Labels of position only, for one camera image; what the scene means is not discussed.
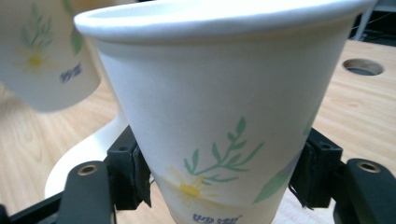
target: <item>hole in table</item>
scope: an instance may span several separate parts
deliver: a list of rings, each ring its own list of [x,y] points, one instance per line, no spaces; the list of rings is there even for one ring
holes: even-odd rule
[[[349,59],[343,62],[346,70],[353,74],[362,76],[377,76],[384,72],[384,67],[367,59]]]

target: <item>green leaf print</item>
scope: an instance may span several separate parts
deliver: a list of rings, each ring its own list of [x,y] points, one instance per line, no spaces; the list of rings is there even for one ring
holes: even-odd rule
[[[75,10],[70,0],[62,0],[62,3],[64,4],[64,11],[73,17],[75,15]]]
[[[76,27],[73,28],[72,34],[70,35],[70,42],[74,54],[79,54],[83,46],[83,38],[82,35],[77,31]]]
[[[29,21],[21,28],[21,42],[29,49],[42,50],[53,40],[52,17],[40,14],[36,4],[31,5]]]
[[[196,149],[192,155],[191,162],[188,159],[184,159],[184,166],[191,175],[205,176],[204,184],[210,185],[213,182],[229,182],[238,178],[238,176],[232,177],[221,177],[220,175],[210,175],[212,172],[216,172],[218,169],[226,169],[235,173],[247,172],[249,169],[243,167],[247,164],[259,150],[264,146],[264,142],[259,143],[256,148],[250,152],[246,157],[244,156],[244,147],[248,140],[241,140],[241,136],[247,127],[245,118],[241,118],[236,125],[236,133],[227,133],[227,138],[230,140],[228,149],[221,155],[217,144],[214,142],[212,145],[212,155],[216,159],[216,163],[209,165],[208,167],[197,170],[200,156],[199,149]]]
[[[289,164],[279,171],[275,176],[273,176],[263,187],[260,193],[257,195],[254,203],[259,203],[273,194],[275,194],[282,186],[285,185],[286,181],[289,180],[291,173],[300,158],[300,153],[298,153]]]

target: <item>wooden table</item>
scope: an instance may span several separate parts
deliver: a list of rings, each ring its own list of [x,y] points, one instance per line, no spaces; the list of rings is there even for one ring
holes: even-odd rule
[[[352,58],[381,63],[385,72],[354,75],[341,66]],[[56,161],[117,112],[105,81],[83,102],[49,114],[36,113],[0,86],[0,203],[8,213],[43,200]],[[396,48],[348,41],[314,127],[344,148],[343,161],[377,161],[396,175]],[[174,223],[155,184],[151,197],[153,208],[120,212],[119,223]],[[274,223],[333,223],[332,209],[303,209],[287,192]]]

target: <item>white paper cup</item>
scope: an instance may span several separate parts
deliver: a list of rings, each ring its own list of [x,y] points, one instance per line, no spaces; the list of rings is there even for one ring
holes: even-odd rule
[[[159,1],[75,22],[97,40],[176,223],[270,223],[372,3]]]
[[[73,23],[79,11],[68,0],[0,1],[0,81],[38,111],[74,105],[100,83]]]

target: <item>cup rim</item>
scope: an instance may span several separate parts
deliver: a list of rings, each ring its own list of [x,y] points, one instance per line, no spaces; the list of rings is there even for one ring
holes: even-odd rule
[[[83,12],[75,17],[75,24],[84,35],[110,42],[166,42],[321,24],[355,17],[374,3],[375,0],[162,0]]]

